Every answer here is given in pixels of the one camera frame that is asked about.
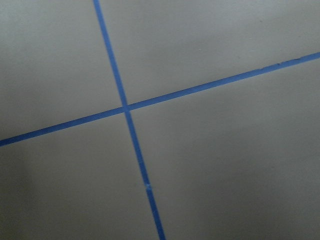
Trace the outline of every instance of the gray floor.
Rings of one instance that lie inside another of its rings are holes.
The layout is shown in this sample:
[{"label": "gray floor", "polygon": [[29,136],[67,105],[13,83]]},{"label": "gray floor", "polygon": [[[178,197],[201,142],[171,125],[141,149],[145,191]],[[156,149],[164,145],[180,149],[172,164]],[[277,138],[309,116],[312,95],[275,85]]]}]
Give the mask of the gray floor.
[{"label": "gray floor", "polygon": [[[320,51],[316,0],[100,4],[129,104]],[[0,143],[122,106],[91,1],[0,8]],[[167,240],[320,239],[319,69],[131,111]],[[1,146],[0,182],[1,240],[159,239],[123,113]]]}]

